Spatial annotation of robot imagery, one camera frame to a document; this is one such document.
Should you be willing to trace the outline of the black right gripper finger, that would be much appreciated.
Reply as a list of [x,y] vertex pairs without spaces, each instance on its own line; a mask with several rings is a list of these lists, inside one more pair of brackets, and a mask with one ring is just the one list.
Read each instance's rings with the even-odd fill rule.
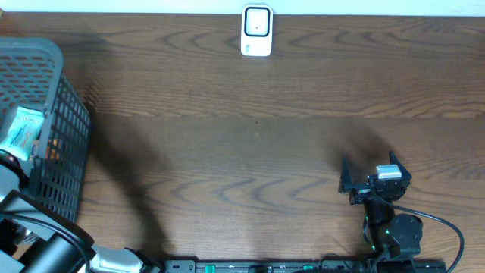
[[348,193],[351,189],[352,189],[352,176],[349,170],[349,165],[346,160],[346,157],[343,156],[338,192]]
[[389,151],[389,158],[391,165],[397,165],[403,179],[412,179],[412,175],[408,172],[408,170],[404,167],[404,165],[398,160],[396,154],[393,151]]

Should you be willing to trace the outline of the teal wet wipes pack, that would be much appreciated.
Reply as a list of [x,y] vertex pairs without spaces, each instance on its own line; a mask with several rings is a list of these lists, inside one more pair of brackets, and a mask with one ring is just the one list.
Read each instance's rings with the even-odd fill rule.
[[45,115],[42,111],[21,106],[11,109],[1,126],[1,150],[27,161],[33,142],[39,137]]

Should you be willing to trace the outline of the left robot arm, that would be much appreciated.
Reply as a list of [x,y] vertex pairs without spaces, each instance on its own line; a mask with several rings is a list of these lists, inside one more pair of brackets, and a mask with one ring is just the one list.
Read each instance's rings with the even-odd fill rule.
[[33,162],[1,151],[3,272],[163,272],[132,249],[99,246],[76,223],[88,155]]

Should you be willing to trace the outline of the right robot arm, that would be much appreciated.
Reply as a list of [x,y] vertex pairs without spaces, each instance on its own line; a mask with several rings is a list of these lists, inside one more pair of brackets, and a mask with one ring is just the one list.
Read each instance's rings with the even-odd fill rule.
[[340,193],[349,194],[351,205],[365,209],[363,234],[374,251],[366,260],[369,272],[414,272],[413,257],[421,252],[422,220],[410,214],[397,214],[393,202],[404,196],[412,175],[393,152],[390,163],[378,165],[365,183],[352,180],[349,164],[343,159]]

